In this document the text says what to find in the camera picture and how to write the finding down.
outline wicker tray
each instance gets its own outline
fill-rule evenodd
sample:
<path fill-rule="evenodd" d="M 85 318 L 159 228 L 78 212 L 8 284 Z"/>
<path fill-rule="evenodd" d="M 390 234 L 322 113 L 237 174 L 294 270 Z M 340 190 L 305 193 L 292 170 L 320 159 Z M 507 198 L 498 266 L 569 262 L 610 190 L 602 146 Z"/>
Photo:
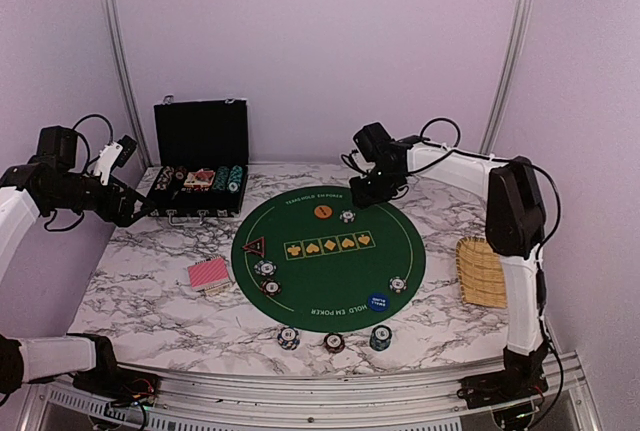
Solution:
<path fill-rule="evenodd" d="M 484 238 L 468 237 L 456 246 L 456 267 L 462 300 L 492 308 L 507 307 L 500 257 Z"/>

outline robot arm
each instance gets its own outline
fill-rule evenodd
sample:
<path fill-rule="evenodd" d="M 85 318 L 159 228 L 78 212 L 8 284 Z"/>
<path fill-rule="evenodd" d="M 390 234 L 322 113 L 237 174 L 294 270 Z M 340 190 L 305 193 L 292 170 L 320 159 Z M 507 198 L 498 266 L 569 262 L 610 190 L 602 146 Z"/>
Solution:
<path fill-rule="evenodd" d="M 365 161 L 374 163 L 349 181 L 357 207 L 395 197 L 409 175 L 451 184 L 487 203 L 486 238 L 500 255 L 509 303 L 505 369 L 463 379 L 460 397 L 473 408 L 529 396 L 534 387 L 546 390 L 548 344 L 540 326 L 546 291 L 536 262 L 546 214 L 531 162 L 480 156 L 417 136 L 396 141 L 379 123 L 365 126 L 354 141 Z"/>
<path fill-rule="evenodd" d="M 12 166 L 0 178 L 0 282 L 11 258 L 38 216 L 58 209 L 77 214 L 94 211 L 104 221 L 129 226 L 154 209 L 154 204 L 128 187 L 111 171 L 123 166 L 136 143 L 125 136 L 109 143 L 100 153 L 93 172 L 75 166 L 78 133 L 55 126 L 40 133 L 38 151 L 28 164 Z M 82 389 L 122 397 L 121 388 L 131 383 L 132 373 L 117 367 L 113 348 L 100 336 L 11 339 L 0 335 L 0 393 L 8 395 L 22 383 L 78 372 Z M 145 379 L 157 380 L 152 375 Z"/>
<path fill-rule="evenodd" d="M 408 170 L 420 169 L 444 156 L 446 148 L 434 148 L 417 144 L 407 153 Z M 452 154 L 432 168 L 420 173 L 445 184 L 464 189 L 489 203 L 489 184 L 491 171 L 498 171 L 504 165 L 494 161 L 470 158 Z M 502 230 L 487 230 L 489 243 L 495 248 L 500 246 Z M 521 355 L 528 355 L 542 344 L 542 333 L 538 320 L 538 299 L 535 255 L 536 244 L 528 250 L 526 256 L 500 256 L 504 271 L 507 301 L 509 303 L 509 330 L 507 349 Z"/>

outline black briefcase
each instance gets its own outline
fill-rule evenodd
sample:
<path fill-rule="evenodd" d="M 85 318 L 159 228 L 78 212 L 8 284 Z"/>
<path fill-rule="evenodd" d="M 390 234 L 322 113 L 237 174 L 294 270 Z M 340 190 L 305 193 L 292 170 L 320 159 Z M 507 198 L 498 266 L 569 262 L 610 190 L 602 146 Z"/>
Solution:
<path fill-rule="evenodd" d="M 239 214 L 249 162 L 247 102 L 165 99 L 154 111 L 162 168 L 147 195 L 157 206 L 152 215 Z"/>

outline purple backdrop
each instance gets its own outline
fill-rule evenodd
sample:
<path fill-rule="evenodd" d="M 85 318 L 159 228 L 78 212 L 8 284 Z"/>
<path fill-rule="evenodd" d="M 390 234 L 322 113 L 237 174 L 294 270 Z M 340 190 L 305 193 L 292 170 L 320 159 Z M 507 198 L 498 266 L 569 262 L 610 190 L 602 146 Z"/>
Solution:
<path fill-rule="evenodd" d="M 152 156 L 164 95 L 236 96 L 249 99 L 254 161 L 336 161 L 364 124 L 401 137 L 440 115 L 477 149 L 514 3 L 118 0 Z"/>
<path fill-rule="evenodd" d="M 640 425 L 639 36 L 640 0 L 535 0 L 495 149 L 530 156 L 562 192 L 549 314 L 606 430 Z"/>
<path fill-rule="evenodd" d="M 107 115 L 117 135 L 130 134 L 100 0 L 0 0 L 0 21 L 0 173 L 29 159 L 40 128 L 71 126 L 90 112 Z M 102 123 L 82 126 L 97 153 L 108 136 Z M 133 158 L 121 177 L 135 184 L 140 174 Z M 60 221 L 70 219 L 63 213 Z M 44 232 L 42 221 L 0 284 L 5 336 L 65 333 L 113 231 L 94 216 L 64 234 Z M 18 395 L 0 410 L 2 429 L 14 429 L 20 406 Z"/>

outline white marble surface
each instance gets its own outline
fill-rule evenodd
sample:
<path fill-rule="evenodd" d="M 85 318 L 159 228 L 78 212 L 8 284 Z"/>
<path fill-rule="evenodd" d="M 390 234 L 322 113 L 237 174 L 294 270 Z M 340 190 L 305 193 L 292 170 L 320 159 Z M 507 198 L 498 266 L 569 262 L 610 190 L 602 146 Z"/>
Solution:
<path fill-rule="evenodd" d="M 141 190 L 146 192 L 155 172 L 145 174 Z M 370 329 L 345 334 L 347 348 L 337 355 L 322 347 L 324 335 L 308 331 L 301 331 L 297 350 L 285 351 L 275 339 L 280 325 L 237 285 L 214 297 L 192 291 L 187 266 L 221 254 L 231 269 L 235 231 L 264 200 L 303 186 L 346 186 L 352 175 L 335 165 L 252 165 L 238 218 L 212 219 L 197 228 L 144 218 L 116 230 L 70 332 L 108 336 L 121 362 L 223 374 L 397 372 L 501 355 L 506 310 L 463 304 L 455 271 L 457 240 L 483 234 L 482 203 L 428 179 L 411 178 L 410 192 L 394 203 L 423 237 L 427 270 L 411 303 L 385 322 L 394 337 L 383 352 L 369 347 Z"/>

